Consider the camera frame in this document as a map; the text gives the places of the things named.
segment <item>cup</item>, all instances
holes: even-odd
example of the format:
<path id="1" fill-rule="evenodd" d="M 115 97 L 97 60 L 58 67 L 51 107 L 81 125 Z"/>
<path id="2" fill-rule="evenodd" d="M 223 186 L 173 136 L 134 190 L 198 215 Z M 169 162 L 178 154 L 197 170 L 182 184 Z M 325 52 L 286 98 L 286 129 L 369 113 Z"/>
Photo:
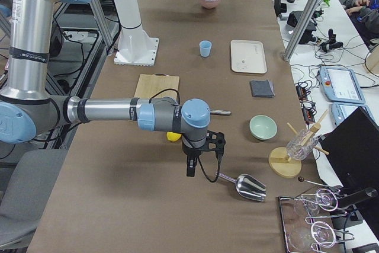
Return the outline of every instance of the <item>cup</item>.
<path id="1" fill-rule="evenodd" d="M 200 55 L 202 57 L 207 57 L 209 56 L 210 52 L 211 52 L 211 48 L 212 48 L 212 43 L 210 41 L 201 41 L 200 44 Z"/>

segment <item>person's hand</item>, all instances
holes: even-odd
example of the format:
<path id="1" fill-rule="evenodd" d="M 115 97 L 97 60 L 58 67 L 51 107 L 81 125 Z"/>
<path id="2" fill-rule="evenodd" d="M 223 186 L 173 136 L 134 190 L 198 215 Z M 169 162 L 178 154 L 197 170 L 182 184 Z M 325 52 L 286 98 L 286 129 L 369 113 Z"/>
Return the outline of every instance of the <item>person's hand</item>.
<path id="1" fill-rule="evenodd" d="M 363 8 L 363 6 L 356 6 L 356 7 L 352 7 L 352 8 L 349 8 L 349 9 L 346 9 L 346 13 L 350 16 L 351 14 L 355 13 L 355 12 L 360 12 L 360 10 Z"/>
<path id="2" fill-rule="evenodd" d="M 369 6 L 370 0 L 356 0 L 354 6 Z"/>

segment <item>white tray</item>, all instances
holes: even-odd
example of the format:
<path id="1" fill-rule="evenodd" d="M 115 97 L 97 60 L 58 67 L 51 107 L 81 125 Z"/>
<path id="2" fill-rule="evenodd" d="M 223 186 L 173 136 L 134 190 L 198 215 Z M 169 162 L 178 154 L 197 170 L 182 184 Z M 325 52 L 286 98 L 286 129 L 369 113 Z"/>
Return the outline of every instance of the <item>white tray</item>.
<path id="1" fill-rule="evenodd" d="M 232 71 L 244 73 L 266 73 L 266 59 L 260 41 L 232 40 Z"/>

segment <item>white table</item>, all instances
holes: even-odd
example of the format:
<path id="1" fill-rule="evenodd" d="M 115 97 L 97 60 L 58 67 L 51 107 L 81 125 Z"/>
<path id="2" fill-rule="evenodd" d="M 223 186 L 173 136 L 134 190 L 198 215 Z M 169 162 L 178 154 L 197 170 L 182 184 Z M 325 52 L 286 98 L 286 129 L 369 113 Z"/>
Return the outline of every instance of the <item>white table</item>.
<path id="1" fill-rule="evenodd" d="M 282 2 L 287 4 L 287 13 L 282 14 L 284 17 L 286 17 L 291 11 L 303 10 L 307 0 L 296 0 L 293 4 L 288 3 L 286 0 L 282 0 Z M 338 63 L 327 63 L 327 65 L 340 64 L 344 66 L 350 66 L 349 68 L 355 71 L 360 86 L 373 85 L 372 80 L 379 82 L 379 78 L 375 78 L 374 75 L 367 73 L 363 65 L 351 66 L 357 63 L 363 63 L 364 61 L 362 59 L 364 59 L 368 54 L 368 49 L 363 43 L 360 36 L 357 37 L 358 32 L 351 23 L 340 2 L 338 0 L 330 0 L 330 7 L 328 7 L 325 3 L 322 3 L 317 8 L 317 10 L 319 10 L 320 7 L 322 10 L 324 10 L 324 14 L 321 18 L 317 19 L 317 31 L 314 32 L 313 35 L 316 37 L 325 38 L 325 36 L 327 37 L 328 30 L 332 28 L 333 32 L 336 34 L 337 41 L 342 41 L 344 43 L 344 47 L 355 47 L 353 49 L 349 49 L 348 51 L 356 55 L 354 56 L 346 50 L 333 50 L 331 52 L 328 52 L 328 54 L 334 57 L 333 61 L 337 61 L 339 59 L 340 60 Z M 280 25 L 284 45 L 287 46 L 288 41 L 291 38 L 291 31 L 293 28 L 287 25 L 287 20 L 282 21 L 278 18 L 278 23 Z M 318 49 L 318 46 L 307 44 L 297 46 L 295 53 L 290 60 L 290 65 L 293 67 L 292 70 L 295 83 L 299 81 L 312 80 L 314 85 L 316 84 L 316 80 L 310 77 L 308 67 L 322 63 L 320 59 L 317 59 L 314 56 L 315 50 Z M 374 120 L 378 123 L 379 89 L 377 87 L 371 89 L 363 89 L 363 94 L 366 99 L 366 105 L 369 106 L 374 116 Z M 313 88 L 309 98 L 312 101 L 316 102 L 317 114 L 315 115 L 315 120 L 317 120 L 325 110 L 330 110 L 332 103 L 327 100 L 321 88 Z M 336 126 L 334 124 L 332 113 L 329 112 L 326 118 L 322 121 L 322 128 L 317 134 L 329 133 L 335 127 Z M 326 183 L 329 185 L 341 184 L 325 155 L 322 153 L 320 158 L 317 160 L 317 167 L 321 179 L 323 179 Z M 347 248 L 355 248 L 374 242 L 379 243 L 378 239 L 371 232 L 365 221 L 361 225 L 348 228 L 348 230 L 355 235 L 355 240 L 347 242 Z"/>

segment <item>mint green bowl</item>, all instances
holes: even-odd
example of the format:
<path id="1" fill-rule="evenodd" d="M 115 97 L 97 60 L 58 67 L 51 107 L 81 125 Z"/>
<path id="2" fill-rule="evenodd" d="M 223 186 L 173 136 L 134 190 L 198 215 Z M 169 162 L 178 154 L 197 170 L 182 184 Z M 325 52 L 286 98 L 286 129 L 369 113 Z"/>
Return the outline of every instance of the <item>mint green bowl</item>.
<path id="1" fill-rule="evenodd" d="M 265 115 L 257 115 L 250 120 L 250 132 L 259 140 L 267 140 L 276 135 L 278 131 L 275 121 Z"/>

